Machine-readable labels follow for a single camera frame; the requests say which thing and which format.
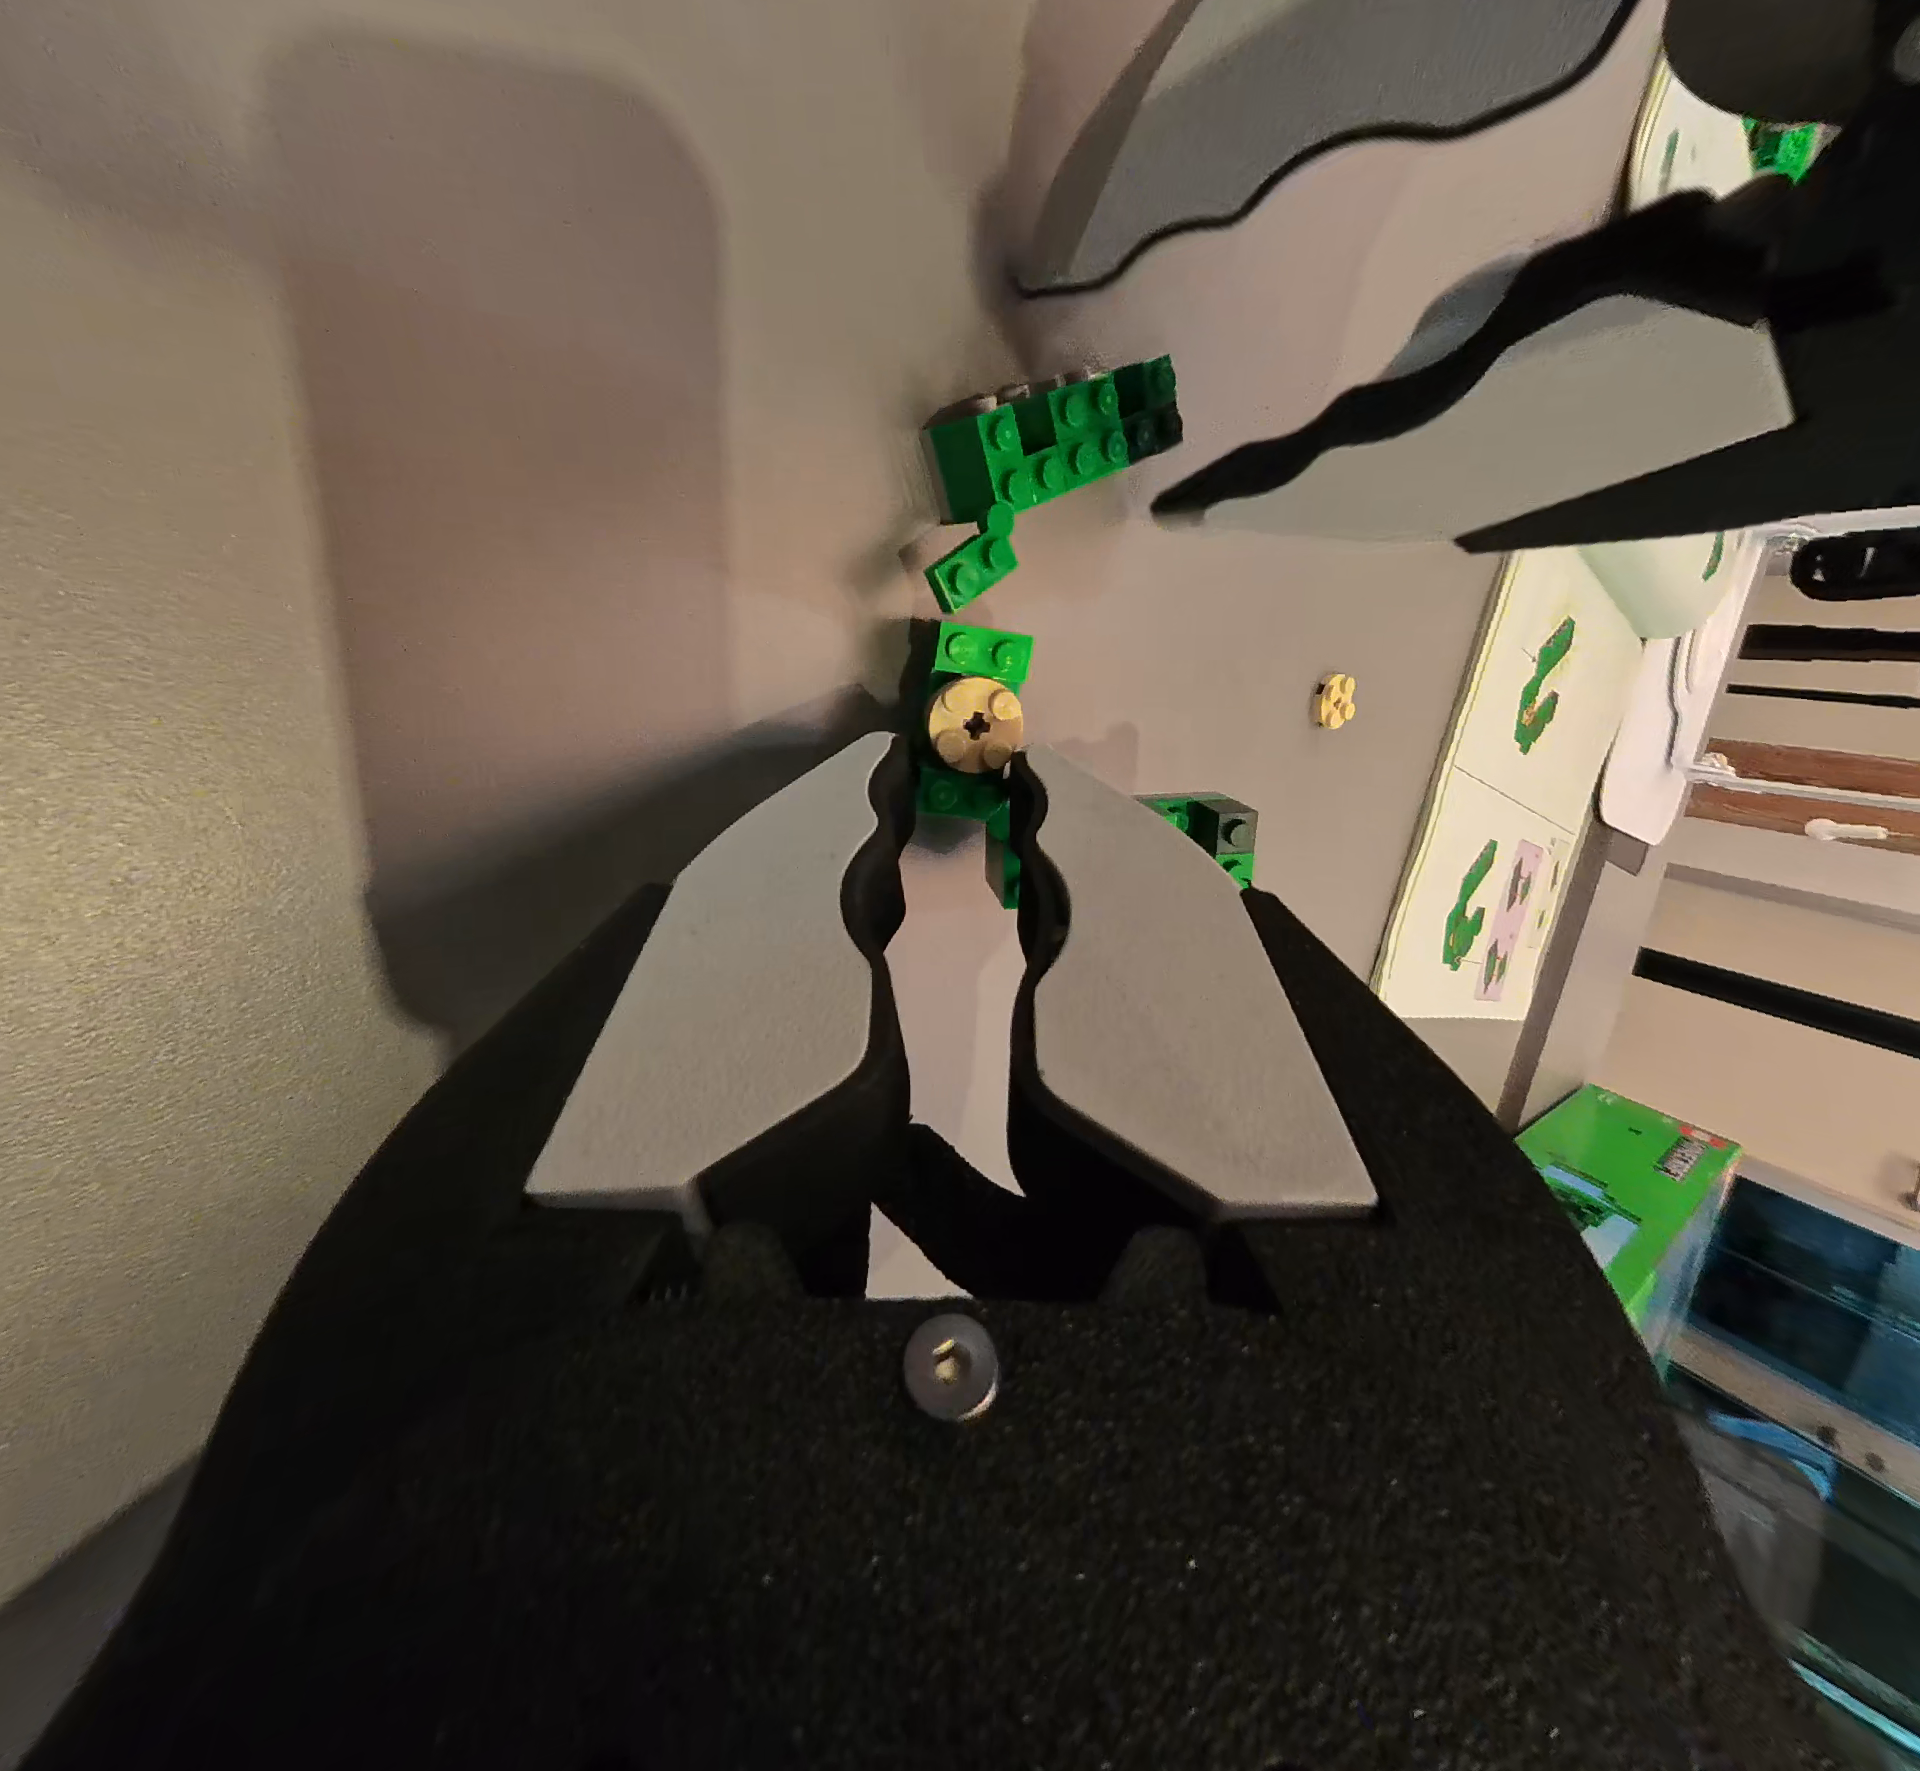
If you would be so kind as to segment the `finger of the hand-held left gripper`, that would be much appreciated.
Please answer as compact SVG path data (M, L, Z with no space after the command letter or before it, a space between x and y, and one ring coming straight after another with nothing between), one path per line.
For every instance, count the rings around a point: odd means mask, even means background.
M1791 195L1683 191L1477 272L1375 379L1195 469L1154 521L1453 541L1782 431L1764 292Z
M1092 296L1356 143L1453 141L1555 99L1640 0L1166 0L1097 78L1011 256Z

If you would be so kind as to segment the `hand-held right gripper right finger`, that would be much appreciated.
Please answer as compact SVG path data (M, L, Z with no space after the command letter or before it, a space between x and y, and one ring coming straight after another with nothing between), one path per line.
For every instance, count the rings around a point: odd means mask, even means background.
M1021 750L1009 783L1020 1183L1103 1186L1189 1220L1373 1214L1377 1186L1233 879L1055 749Z

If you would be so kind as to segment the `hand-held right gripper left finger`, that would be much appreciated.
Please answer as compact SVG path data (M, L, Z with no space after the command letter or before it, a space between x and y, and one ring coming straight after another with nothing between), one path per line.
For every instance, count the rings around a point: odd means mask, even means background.
M910 1082L914 761L870 732L675 879L535 1160L551 1207L865 1207Z

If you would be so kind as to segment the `green and grey brick piece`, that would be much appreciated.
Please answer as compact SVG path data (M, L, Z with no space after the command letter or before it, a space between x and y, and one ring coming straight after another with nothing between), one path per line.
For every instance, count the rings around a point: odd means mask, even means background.
M1258 812L1221 794L1142 794L1137 797L1199 846L1243 889L1257 879Z

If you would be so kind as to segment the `green brick assembly tan stud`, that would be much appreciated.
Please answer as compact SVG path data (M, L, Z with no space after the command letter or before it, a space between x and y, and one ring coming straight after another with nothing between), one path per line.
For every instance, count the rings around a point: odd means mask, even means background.
M915 809L944 840L970 826L982 836L982 870L998 903L1020 903L1009 778L1025 745L1021 689L1033 639L951 616L915 619L908 630L901 701L915 761Z

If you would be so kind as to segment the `large green brick assembly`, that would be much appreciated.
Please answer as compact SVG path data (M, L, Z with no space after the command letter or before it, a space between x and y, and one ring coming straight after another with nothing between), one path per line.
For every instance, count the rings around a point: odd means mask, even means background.
M984 526L1151 461L1185 438L1169 354L1073 369L946 407L919 433L946 521Z

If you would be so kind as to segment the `grey desk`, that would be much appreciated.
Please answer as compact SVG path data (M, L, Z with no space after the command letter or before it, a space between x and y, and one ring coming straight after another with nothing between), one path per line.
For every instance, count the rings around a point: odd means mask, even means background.
M436 1052L872 727L1040 2L3 0L3 1719Z

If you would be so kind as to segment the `light green instruction booklet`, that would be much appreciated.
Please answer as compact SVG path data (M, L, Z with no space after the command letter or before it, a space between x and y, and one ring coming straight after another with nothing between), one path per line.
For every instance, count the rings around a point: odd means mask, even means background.
M1644 643L1704 623L1750 560L1740 530L1508 560L1379 945L1393 1011L1524 1014Z

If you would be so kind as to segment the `green cardboard box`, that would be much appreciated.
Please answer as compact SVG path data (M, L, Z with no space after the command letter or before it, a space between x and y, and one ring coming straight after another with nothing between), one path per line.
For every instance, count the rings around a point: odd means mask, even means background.
M1516 1145L1579 1230L1646 1352L1666 1359L1737 1176L1740 1143L1587 1083Z

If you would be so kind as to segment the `small green brick plate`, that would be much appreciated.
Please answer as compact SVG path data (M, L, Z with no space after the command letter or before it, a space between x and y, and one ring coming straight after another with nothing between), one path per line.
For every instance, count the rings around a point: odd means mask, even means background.
M1011 506L993 503L974 521L970 536L924 567L924 584L940 614L965 609L1017 570L1015 514Z

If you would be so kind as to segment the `white cabinet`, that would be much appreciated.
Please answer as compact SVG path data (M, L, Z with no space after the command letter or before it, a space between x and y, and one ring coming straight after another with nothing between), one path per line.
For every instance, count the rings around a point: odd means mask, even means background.
M1915 598L1767 577L1658 846L1583 842L1501 1112L1581 1083L1740 1143L1752 1173L1915 1230Z

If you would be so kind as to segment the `glass partition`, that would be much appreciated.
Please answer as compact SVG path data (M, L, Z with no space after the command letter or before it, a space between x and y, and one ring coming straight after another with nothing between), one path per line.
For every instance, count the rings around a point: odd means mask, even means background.
M1663 1350L1740 1585L1868 1766L1917 1762L1915 1266L1741 1180Z

